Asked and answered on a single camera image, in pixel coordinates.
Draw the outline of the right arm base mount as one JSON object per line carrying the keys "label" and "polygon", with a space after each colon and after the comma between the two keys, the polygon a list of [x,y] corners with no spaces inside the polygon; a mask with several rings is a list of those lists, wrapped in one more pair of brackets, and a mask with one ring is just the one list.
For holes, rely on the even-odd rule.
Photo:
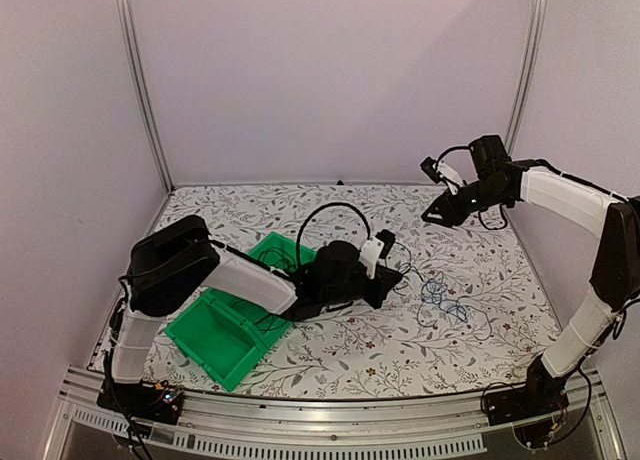
{"label": "right arm base mount", "polygon": [[567,378],[528,380],[522,387],[485,392],[480,407],[491,426],[550,414],[569,406],[566,382]]}

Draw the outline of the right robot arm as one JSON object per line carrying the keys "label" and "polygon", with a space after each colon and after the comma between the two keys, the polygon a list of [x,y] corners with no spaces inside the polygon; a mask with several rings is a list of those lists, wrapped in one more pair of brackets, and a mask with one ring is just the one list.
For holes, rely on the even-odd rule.
{"label": "right robot arm", "polygon": [[518,392],[517,407],[537,416],[639,300],[639,200],[541,158],[515,160],[498,135],[450,147],[425,158],[420,168],[444,186],[422,214],[426,223],[453,228],[493,207],[525,204],[577,227],[596,243],[584,299],[557,339],[531,363]]}

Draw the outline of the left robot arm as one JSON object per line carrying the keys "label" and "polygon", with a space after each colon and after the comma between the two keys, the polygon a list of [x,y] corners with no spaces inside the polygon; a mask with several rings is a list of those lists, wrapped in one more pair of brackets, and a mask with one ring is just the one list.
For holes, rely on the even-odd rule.
{"label": "left robot arm", "polygon": [[123,305],[112,315],[112,340],[104,361],[105,376],[113,381],[111,399],[128,414],[148,406],[148,392],[138,383],[155,335],[196,289],[224,292],[291,322],[356,300],[378,309],[403,277],[381,263],[394,243],[388,230],[368,232],[361,246],[335,240],[309,261],[302,260],[296,244],[295,265],[283,270],[212,239],[198,215],[140,240],[118,279]]}

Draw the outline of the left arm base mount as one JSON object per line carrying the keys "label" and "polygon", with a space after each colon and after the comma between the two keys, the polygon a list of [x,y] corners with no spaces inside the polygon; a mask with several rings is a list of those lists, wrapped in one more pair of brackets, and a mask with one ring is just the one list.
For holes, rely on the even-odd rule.
{"label": "left arm base mount", "polygon": [[103,381],[97,405],[131,418],[176,425],[182,412],[184,390],[167,381],[137,384]]}

